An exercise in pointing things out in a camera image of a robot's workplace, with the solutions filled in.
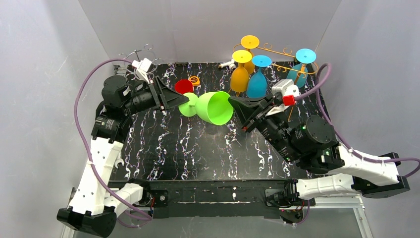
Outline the silver round glass rack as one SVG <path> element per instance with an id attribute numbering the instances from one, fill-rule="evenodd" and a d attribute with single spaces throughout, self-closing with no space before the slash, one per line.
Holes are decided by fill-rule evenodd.
<path id="1" fill-rule="evenodd" d="M 125 60 L 129 60 L 131 62 L 134 60 L 141 61 L 144 58 L 149 59 L 152 62 L 151 66 L 149 67 L 146 73 L 149 79 L 155 78 L 155 71 L 157 70 L 158 66 L 163 63 L 163 59 L 158 58 L 157 55 L 155 54 L 154 46 L 152 44 L 145 44 L 140 49 L 134 49 L 130 53 L 120 53 L 118 54 L 118 56 L 122 57 Z M 128 65 L 129 63 L 126 63 L 126 62 L 116 63 L 114 65 L 114 75 L 125 76 L 127 74 L 133 73 L 134 72 L 133 69 L 127 69 Z"/>

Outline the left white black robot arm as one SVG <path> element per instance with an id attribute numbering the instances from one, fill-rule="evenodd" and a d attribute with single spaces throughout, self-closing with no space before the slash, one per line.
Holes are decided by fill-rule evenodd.
<path id="1" fill-rule="evenodd" d="M 149 109 L 166 111 L 189 99 L 159 78 L 146 82 L 121 75 L 104 81 L 102 97 L 91 141 L 83 138 L 88 159 L 82 178 L 68 207 L 59 209 L 57 219 L 74 230 L 106 238 L 118 217 L 144 198 L 143 187 L 136 183 L 127 183 L 116 192 L 108 187 L 133 124 L 132 116 Z"/>

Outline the orange wine glass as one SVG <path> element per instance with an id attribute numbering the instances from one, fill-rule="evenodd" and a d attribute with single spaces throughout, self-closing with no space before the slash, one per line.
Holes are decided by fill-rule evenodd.
<path id="1" fill-rule="evenodd" d="M 230 89 L 238 96 L 247 90 L 249 73 L 245 64 L 250 62 L 253 56 L 247 50 L 237 50 L 232 54 L 232 58 L 238 65 L 231 74 Z"/>
<path id="2" fill-rule="evenodd" d="M 260 44 L 259 38 L 254 36 L 254 35 L 246 35 L 241 39 L 242 47 L 246 51 L 248 51 L 251 54 L 252 57 L 254 56 L 254 54 L 252 53 L 251 49 L 255 49 L 256 47 L 259 46 L 259 44 Z M 254 73 L 255 65 L 252 63 L 252 61 L 249 61 L 249 62 L 245 63 L 244 67 L 247 70 L 247 72 L 249 73 L 249 75 Z"/>

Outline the teal wine glass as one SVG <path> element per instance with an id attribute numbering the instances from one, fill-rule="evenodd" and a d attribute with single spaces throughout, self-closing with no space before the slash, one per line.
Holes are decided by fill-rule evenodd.
<path id="1" fill-rule="evenodd" d="M 252 63 L 258 67 L 258 70 L 251 76 L 248 82 L 246 96 L 251 99 L 262 98 L 266 95 L 267 91 L 267 80 L 262 73 L 262 69 L 270 66 L 272 60 L 268 56 L 256 55 L 252 58 Z"/>

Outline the green plastic wine glass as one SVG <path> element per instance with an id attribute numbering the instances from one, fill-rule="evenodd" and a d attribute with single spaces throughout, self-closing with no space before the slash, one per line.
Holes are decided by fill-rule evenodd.
<path id="1" fill-rule="evenodd" d="M 234 109 L 228 101 L 230 95 L 227 92 L 208 92 L 199 97 L 189 92 L 184 96 L 189 101 L 178 106 L 178 109 L 186 117 L 197 115 L 202 120 L 214 125 L 224 125 L 233 117 Z"/>

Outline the gold wire glass rack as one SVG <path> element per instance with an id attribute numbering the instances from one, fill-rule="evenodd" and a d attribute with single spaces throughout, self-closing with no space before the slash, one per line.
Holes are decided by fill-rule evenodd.
<path id="1" fill-rule="evenodd" d="M 257 50 L 262 50 L 262 51 L 269 52 L 269 53 L 274 53 L 274 54 L 278 54 L 278 55 L 283 55 L 283 56 L 291 57 L 291 58 L 293 59 L 293 62 L 295 63 L 293 66 L 295 66 L 295 65 L 297 65 L 297 64 L 298 64 L 298 63 L 297 63 L 297 61 L 296 61 L 296 59 L 295 59 L 295 54 L 296 54 L 296 53 L 293 53 L 293 52 L 292 52 L 292 50 L 289 50 L 288 48 L 284 48 L 284 49 L 283 49 L 283 51 L 278 52 L 278 51 L 275 51 L 275 50 L 273 50 L 273 49 L 272 49 L 272 45 L 271 45 L 271 44 L 269 44 L 269 43 L 265 43 L 262 47 L 259 45 L 259 46 L 258 46 L 258 47 L 256 47 L 255 49 L 257 49 Z M 234 53 L 235 51 L 237 51 L 237 50 L 244 50 L 244 48 L 242 47 L 241 43 L 236 44 L 236 45 L 233 47 L 233 53 Z M 266 67 L 266 68 L 271 68 L 271 69 L 273 69 L 273 70 L 277 70 L 277 71 L 279 71 L 279 72 L 283 72 L 283 73 L 287 73 L 287 74 L 288 74 L 289 70 L 290 70 L 293 66 L 284 66 L 284 65 L 279 65 L 279 64 L 277 64 L 277 63 L 273 62 L 273 60 L 272 60 L 272 64 L 271 64 L 270 66 Z M 307 69 L 308 69 L 308 73 L 309 73 L 309 75 L 308 75 L 308 78 L 309 78 L 309 76 L 314 75 L 314 74 L 316 74 L 316 73 L 318 72 L 318 70 L 319 70 L 319 66 L 317 65 L 317 63 L 316 63 L 316 62 L 314 62 L 314 63 L 312 63 L 312 64 L 308 65 L 308 66 L 307 66 Z M 258 67 L 256 67 L 256 66 L 255 66 L 254 73 L 256 73 L 256 72 L 257 72 L 257 70 L 258 70 Z"/>

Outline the blue wine glass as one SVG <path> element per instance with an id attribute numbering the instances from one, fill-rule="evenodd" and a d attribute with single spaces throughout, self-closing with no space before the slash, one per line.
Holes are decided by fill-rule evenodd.
<path id="1" fill-rule="evenodd" d="M 295 59 L 298 64 L 289 70 L 286 79 L 292 79 L 298 88 L 302 88 L 309 75 L 307 66 L 315 62 L 316 53 L 307 48 L 299 49 L 295 54 Z"/>

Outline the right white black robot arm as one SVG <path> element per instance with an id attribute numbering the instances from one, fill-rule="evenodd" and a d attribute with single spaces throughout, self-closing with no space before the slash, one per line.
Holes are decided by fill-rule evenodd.
<path id="1" fill-rule="evenodd" d="M 259 100 L 229 98 L 242 129 L 258 130 L 286 161 L 310 173 L 312 179 L 291 179 L 282 191 L 267 197 L 268 202 L 311 200 L 319 196 L 355 193 L 367 198 L 388 198 L 410 190 L 408 180 L 399 175 L 399 158 L 374 157 L 346 148 L 325 119 L 314 115 L 290 127 L 282 113 L 269 114 L 279 106 L 279 98 Z"/>

